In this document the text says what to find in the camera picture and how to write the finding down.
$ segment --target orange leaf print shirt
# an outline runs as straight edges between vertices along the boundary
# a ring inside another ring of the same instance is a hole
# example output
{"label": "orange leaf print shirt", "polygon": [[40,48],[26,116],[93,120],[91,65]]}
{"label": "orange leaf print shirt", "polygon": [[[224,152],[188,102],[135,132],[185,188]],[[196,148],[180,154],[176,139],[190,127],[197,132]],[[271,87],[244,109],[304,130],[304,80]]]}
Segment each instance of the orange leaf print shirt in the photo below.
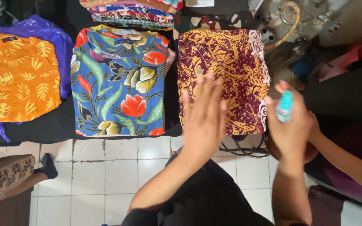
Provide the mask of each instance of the orange leaf print shirt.
{"label": "orange leaf print shirt", "polygon": [[0,122],[31,121],[61,103],[54,44],[0,34]]}

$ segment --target clear plastic bottle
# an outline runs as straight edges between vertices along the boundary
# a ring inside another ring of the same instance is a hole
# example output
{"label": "clear plastic bottle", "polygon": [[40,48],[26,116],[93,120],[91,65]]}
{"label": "clear plastic bottle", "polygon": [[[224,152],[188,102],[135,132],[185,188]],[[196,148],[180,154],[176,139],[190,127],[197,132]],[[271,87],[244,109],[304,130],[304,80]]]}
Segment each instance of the clear plastic bottle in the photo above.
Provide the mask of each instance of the clear plastic bottle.
{"label": "clear plastic bottle", "polygon": [[284,91],[279,100],[279,104],[276,106],[276,116],[282,122],[290,121],[292,108],[293,93],[290,91]]}

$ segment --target purple plastic bag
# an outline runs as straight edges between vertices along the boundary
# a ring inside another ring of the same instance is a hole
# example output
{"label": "purple plastic bag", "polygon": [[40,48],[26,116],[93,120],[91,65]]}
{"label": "purple plastic bag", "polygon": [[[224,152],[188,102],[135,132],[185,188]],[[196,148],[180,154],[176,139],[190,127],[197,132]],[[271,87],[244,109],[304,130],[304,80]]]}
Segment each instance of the purple plastic bag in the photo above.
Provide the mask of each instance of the purple plastic bag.
{"label": "purple plastic bag", "polygon": [[[24,21],[15,22],[12,27],[0,27],[0,33],[16,35],[23,38],[36,37],[54,44],[61,76],[59,95],[66,98],[71,91],[71,59],[74,44],[71,37],[61,28],[38,15],[32,15]],[[10,139],[5,135],[4,123],[0,122],[0,135],[6,142]]]}
{"label": "purple plastic bag", "polygon": [[15,22],[12,27],[0,27],[0,33],[17,35],[23,38],[36,37],[54,44],[61,76],[59,95],[66,98],[71,91],[71,59],[74,44],[71,37],[53,22],[38,15],[32,15],[24,21]]}

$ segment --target blue spray cap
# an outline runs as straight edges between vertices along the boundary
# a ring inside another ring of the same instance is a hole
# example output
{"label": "blue spray cap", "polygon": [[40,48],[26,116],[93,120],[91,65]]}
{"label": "blue spray cap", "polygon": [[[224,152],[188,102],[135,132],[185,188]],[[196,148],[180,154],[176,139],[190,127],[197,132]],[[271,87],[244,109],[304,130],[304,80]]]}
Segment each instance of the blue spray cap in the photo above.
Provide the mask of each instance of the blue spray cap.
{"label": "blue spray cap", "polygon": [[293,93],[291,91],[284,91],[279,100],[279,107],[283,110],[290,110],[293,107]]}

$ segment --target black shirt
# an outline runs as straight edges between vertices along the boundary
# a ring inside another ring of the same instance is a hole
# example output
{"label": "black shirt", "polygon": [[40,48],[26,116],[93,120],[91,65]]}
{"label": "black shirt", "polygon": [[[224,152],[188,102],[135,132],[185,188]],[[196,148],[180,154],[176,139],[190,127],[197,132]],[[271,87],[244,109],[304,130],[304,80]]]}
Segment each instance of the black shirt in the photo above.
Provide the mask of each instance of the black shirt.
{"label": "black shirt", "polygon": [[209,160],[189,178],[161,209],[159,214],[133,210],[122,226],[271,226],[255,213],[233,178]]}

